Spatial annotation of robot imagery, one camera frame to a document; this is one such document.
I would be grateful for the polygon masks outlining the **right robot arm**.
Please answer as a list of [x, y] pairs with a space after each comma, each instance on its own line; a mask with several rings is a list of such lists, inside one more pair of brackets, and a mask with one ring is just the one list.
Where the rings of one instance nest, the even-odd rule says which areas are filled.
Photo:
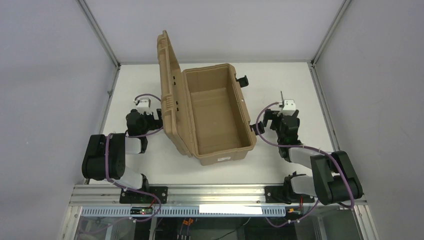
[[304, 145], [299, 139], [300, 119], [298, 110], [293, 114], [283, 114], [269, 108], [263, 109], [254, 129], [265, 132], [268, 122], [275, 131], [281, 158], [289, 163], [299, 164], [311, 170], [312, 175], [292, 174], [284, 179], [286, 186], [283, 197], [289, 203], [303, 196], [316, 197], [323, 205], [339, 204], [353, 208], [355, 200], [363, 196], [363, 188], [345, 151], [327, 152]]

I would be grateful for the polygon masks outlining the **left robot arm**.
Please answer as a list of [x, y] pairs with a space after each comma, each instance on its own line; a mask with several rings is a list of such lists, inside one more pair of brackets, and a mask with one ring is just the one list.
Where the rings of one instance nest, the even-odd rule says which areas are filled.
[[147, 177], [126, 164], [127, 155], [144, 154], [148, 136], [163, 129], [162, 110], [152, 112], [132, 109], [125, 117], [124, 133], [93, 134], [90, 136], [82, 161], [81, 172], [86, 179], [106, 180], [124, 190], [150, 192]]

